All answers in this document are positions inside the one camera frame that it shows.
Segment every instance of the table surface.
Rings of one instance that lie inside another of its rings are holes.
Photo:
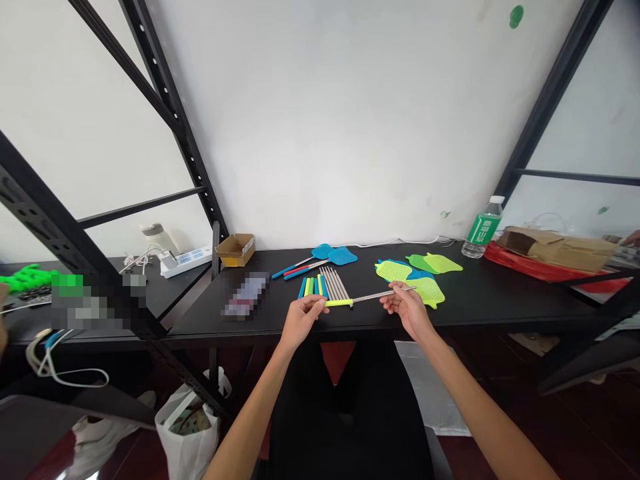
[[[442,244],[398,244],[369,248],[349,248],[358,261],[334,266],[351,298],[370,295],[388,288],[387,282],[375,273],[380,260],[405,258],[418,253],[442,254],[460,264],[464,270],[436,275],[436,281],[446,300],[437,309],[427,307],[436,328],[502,325],[525,328],[530,325],[554,323],[558,328],[580,328],[599,318],[595,309],[568,295],[559,287],[528,277],[487,259],[470,259],[461,254],[461,243],[450,247]],[[302,278],[280,277],[271,280],[255,314],[245,321],[229,321],[220,312],[249,272],[275,273],[310,255],[308,249],[258,251],[244,268],[225,268],[194,302],[183,318],[165,337],[172,348],[184,347],[195,340],[208,345],[251,343],[260,337],[278,337],[290,302],[297,298]],[[311,273],[317,275],[318,269]],[[401,324],[397,315],[389,315],[379,301],[370,300],[348,307],[333,307],[321,315],[311,330],[311,336],[323,340],[356,339],[366,331],[397,330]]]
[[[111,258],[109,261],[118,270],[123,267],[124,257]],[[12,263],[0,265],[0,275],[11,275],[20,268],[31,263]],[[58,261],[39,262],[42,270],[58,270],[60,273],[69,273],[69,270]],[[200,265],[180,275],[165,279],[160,276],[160,264],[154,257],[145,268],[147,276],[147,308],[150,312],[162,320],[175,304],[188,292],[192,286],[211,268],[211,263]],[[134,273],[142,273],[142,267],[134,267]],[[18,298],[10,297],[8,301],[14,301],[15,306],[24,305],[25,302]],[[5,324],[9,332],[9,346],[28,345],[38,332],[51,327],[51,306],[25,308],[8,313],[4,316]],[[127,342],[136,343],[138,338],[130,330],[84,330],[73,338],[66,340],[64,345],[72,346],[79,343],[106,343]],[[130,348],[143,348],[143,345]]]

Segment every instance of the floor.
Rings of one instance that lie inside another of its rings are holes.
[[[448,338],[448,343],[488,392],[540,450],[560,478],[616,478],[640,480],[640,373],[634,370],[609,375],[603,385],[584,383],[548,397],[540,397],[531,378],[539,360],[504,334],[486,332]],[[350,343],[324,344],[325,361],[334,381],[349,357]],[[237,376],[241,349],[224,349],[219,361],[228,376]],[[251,388],[269,350],[260,351],[256,369],[248,376]],[[206,365],[206,352],[195,352],[196,362]],[[179,385],[162,368],[152,374],[150,385],[162,389],[161,401]],[[472,438],[440,437],[457,480],[494,479]],[[73,458],[73,435],[68,434],[38,465],[29,480],[56,480]],[[168,479],[165,456],[153,431],[138,431],[122,440],[99,480]]]

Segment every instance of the small cardboard box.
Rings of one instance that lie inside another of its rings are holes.
[[[568,237],[546,230],[507,227],[498,245],[549,265],[598,273],[617,245],[602,240]]]
[[[236,233],[215,248],[225,267],[244,267],[255,252],[255,237],[250,233]]]

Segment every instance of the green bottle label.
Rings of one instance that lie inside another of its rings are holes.
[[[473,222],[467,241],[476,245],[488,245],[499,223],[500,218],[494,215],[478,215]]]

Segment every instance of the black pants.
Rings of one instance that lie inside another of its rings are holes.
[[[293,356],[271,418],[270,479],[431,479],[429,444],[392,341],[358,342],[334,387],[318,343]]]

